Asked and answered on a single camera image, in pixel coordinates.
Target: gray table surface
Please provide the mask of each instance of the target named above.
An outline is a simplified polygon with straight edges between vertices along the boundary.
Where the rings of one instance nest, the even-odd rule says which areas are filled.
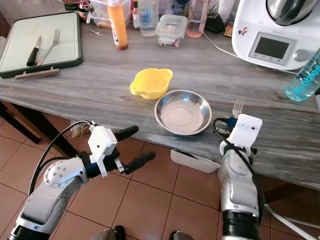
[[[254,144],[258,148],[253,156],[256,172],[320,190],[320,115],[314,97],[295,103],[285,96],[292,74],[225,54],[204,36],[186,36],[179,49],[169,49],[158,47],[155,37],[142,37],[138,30],[128,29],[127,35],[128,49],[116,50],[110,29],[82,24],[81,65],[62,69],[54,77],[0,78],[0,98],[115,129],[138,125],[137,139],[221,161],[220,140],[211,126],[192,136],[174,135],[157,123],[156,100],[131,95],[129,85],[138,71],[168,68],[173,71],[169,91],[185,89],[202,95],[210,103],[213,119],[231,116],[237,96],[246,97],[243,113],[263,120]],[[208,36],[232,52],[231,38]]]

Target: white cutting board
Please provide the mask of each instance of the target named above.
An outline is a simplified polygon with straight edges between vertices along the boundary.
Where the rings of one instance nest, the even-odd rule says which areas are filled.
[[[27,60],[41,35],[37,62],[52,45],[55,29],[60,29],[59,44],[51,49],[42,65],[76,60],[79,57],[77,17],[75,12],[69,12],[17,20],[1,55],[0,71],[27,68]]]

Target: appliance knob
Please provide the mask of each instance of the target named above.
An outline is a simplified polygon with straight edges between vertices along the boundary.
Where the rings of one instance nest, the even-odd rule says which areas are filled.
[[[293,58],[298,62],[302,62],[308,58],[308,52],[303,49],[298,49],[297,51],[295,51]]]

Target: yellow bowl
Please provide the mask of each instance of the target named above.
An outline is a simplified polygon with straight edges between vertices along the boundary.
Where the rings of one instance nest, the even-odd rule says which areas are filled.
[[[145,99],[158,99],[167,92],[172,75],[170,69],[141,70],[130,84],[130,91],[133,95],[140,95]]]

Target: cutting board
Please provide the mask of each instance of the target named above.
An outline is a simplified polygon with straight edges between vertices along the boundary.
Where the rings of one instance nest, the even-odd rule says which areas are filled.
[[[53,43],[55,29],[60,29],[59,44],[55,45],[41,66],[28,67],[27,60],[41,36],[36,62]],[[82,63],[80,21],[75,12],[24,18],[13,23],[0,57],[0,77],[9,78],[26,73],[68,68]]]

